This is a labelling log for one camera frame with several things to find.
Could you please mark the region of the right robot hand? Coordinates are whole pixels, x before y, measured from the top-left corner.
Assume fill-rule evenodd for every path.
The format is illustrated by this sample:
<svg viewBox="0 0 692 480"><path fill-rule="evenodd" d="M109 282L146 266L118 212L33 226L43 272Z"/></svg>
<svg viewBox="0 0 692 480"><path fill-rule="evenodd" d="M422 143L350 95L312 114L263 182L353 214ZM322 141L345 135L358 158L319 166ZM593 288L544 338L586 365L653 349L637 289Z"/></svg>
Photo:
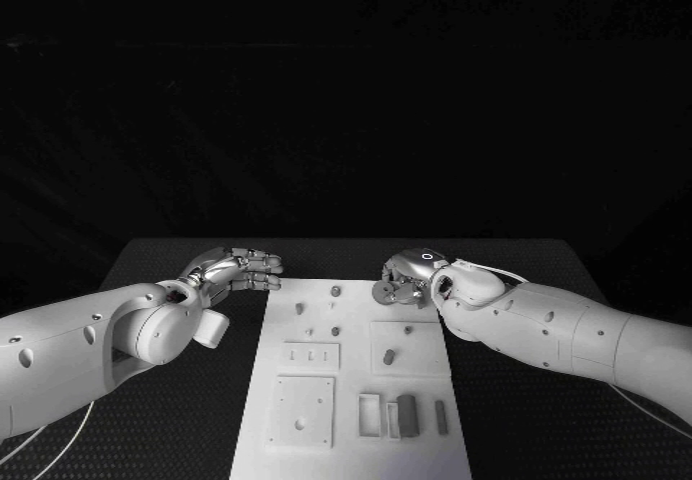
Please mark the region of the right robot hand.
<svg viewBox="0 0 692 480"><path fill-rule="evenodd" d="M381 305L413 305L422 309L431 299L435 273L449 265L446 258L428 248L406 249L396 253L381 267L381 278L371 296Z"/></svg>

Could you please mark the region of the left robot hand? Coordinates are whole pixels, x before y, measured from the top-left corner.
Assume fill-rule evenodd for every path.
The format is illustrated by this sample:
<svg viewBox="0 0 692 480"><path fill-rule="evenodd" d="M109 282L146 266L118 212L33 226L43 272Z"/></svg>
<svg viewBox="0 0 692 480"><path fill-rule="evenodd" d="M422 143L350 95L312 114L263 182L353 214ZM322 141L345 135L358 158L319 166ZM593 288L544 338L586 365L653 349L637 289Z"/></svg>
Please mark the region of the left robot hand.
<svg viewBox="0 0 692 480"><path fill-rule="evenodd" d="M232 291L281 289L281 257L255 249L217 247L201 253L177 278L197 290L201 305L210 308Z"/></svg>

